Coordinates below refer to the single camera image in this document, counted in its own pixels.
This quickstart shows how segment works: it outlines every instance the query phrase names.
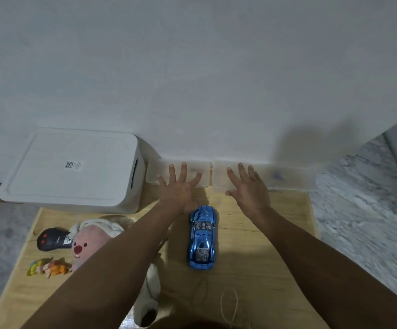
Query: forearm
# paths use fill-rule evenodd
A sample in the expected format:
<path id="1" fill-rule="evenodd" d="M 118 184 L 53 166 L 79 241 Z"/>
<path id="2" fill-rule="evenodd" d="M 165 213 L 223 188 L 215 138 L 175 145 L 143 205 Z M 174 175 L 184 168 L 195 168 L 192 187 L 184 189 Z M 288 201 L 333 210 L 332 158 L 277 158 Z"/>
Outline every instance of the forearm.
<path id="1" fill-rule="evenodd" d="M 180 210 L 175 204 L 157 203 L 92 255 L 23 328 L 49 329 L 57 321 L 85 328 L 118 328 L 141 290 L 160 241 Z"/>
<path id="2" fill-rule="evenodd" d="M 397 328 L 397 295 L 273 209 L 254 220 L 331 328 Z"/>

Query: white cable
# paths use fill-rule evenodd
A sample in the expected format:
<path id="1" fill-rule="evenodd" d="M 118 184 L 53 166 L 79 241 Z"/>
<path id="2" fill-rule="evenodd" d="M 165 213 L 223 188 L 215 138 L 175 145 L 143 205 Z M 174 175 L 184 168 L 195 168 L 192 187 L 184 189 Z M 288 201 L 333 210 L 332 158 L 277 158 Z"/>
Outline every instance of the white cable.
<path id="1" fill-rule="evenodd" d="M 224 294 L 226 293 L 226 291 L 228 289 L 231 289 L 232 291 L 234 291 L 235 299 L 236 299 L 234 314 L 232 315 L 232 319 L 231 319 L 230 322 L 228 321 L 228 319 L 226 319 L 226 317 L 224 316 L 224 313 L 223 313 L 223 296 L 224 296 Z M 235 289 L 233 287 L 227 287 L 227 288 L 225 288 L 223 290 L 223 293 L 221 294 L 221 297 L 220 297 L 220 311 L 221 311 L 221 316 L 223 316 L 223 320 L 229 325 L 230 329 L 232 328 L 232 326 L 234 326 L 234 327 L 243 327 L 244 326 L 242 324 L 234 324 L 235 315 L 237 315 L 237 310 L 238 310 L 238 294 L 237 294 L 237 291 L 235 291 Z"/>

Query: wooden board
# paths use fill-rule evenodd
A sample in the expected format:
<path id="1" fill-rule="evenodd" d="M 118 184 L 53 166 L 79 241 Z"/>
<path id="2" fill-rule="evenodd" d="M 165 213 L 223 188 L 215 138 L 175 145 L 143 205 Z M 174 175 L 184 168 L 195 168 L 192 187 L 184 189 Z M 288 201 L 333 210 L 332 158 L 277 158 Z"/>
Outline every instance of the wooden board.
<path id="1" fill-rule="evenodd" d="M 253 328 L 326 328 L 277 251 L 242 214 L 234 199 L 224 193 L 214 193 L 212 187 L 195 189 L 194 196 L 201 204 L 212 205 L 218 211 L 218 258 L 210 271 L 194 270 L 187 266 L 189 224 L 186 216 L 179 217 L 169 230 L 168 242 L 155 259 L 162 284 L 158 318 L 172 313 L 175 307 L 184 319 L 203 316 L 223 321 L 220 296 L 225 289 L 234 288 L 239 298 L 236 324 L 243 323 Z M 281 215 L 316 235 L 308 194 L 271 192 L 270 197 L 272 206 Z M 158 187 L 146 184 L 141 210 L 128 216 L 140 218 L 157 199 Z M 40 252 L 36 247 L 38 234 L 49 227 L 70 228 L 76 222 L 100 216 L 48 209 L 39 211 L 0 298 L 0 329 L 20 328 L 69 276 L 53 276 L 50 279 L 45 276 L 26 276 L 29 264 L 34 260 L 49 256 L 72 260 L 70 249 Z M 231 318 L 234 306 L 234 293 L 227 291 L 223 299 L 227 318 Z M 127 323 L 130 321 L 124 322 L 121 328 L 126 328 Z"/>

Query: white wall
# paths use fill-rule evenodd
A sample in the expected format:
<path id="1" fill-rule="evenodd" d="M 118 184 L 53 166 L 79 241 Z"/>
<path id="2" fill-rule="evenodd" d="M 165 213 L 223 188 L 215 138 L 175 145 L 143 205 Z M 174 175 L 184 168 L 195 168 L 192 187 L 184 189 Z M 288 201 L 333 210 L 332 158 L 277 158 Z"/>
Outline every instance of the white wall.
<path id="1" fill-rule="evenodd" d="M 0 181 L 38 126 L 333 160 L 397 123 L 397 0 L 0 0 Z"/>

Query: gray floor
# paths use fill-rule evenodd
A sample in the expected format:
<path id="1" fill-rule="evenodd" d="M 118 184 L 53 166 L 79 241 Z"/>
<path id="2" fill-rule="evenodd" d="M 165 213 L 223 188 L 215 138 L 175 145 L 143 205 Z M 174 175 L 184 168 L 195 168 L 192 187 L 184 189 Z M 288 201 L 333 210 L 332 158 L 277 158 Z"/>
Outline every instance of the gray floor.
<path id="1" fill-rule="evenodd" d="M 311 193 L 322 240 L 397 293 L 397 164 L 378 137 L 331 165 Z M 0 204 L 0 294 L 37 208 Z"/>

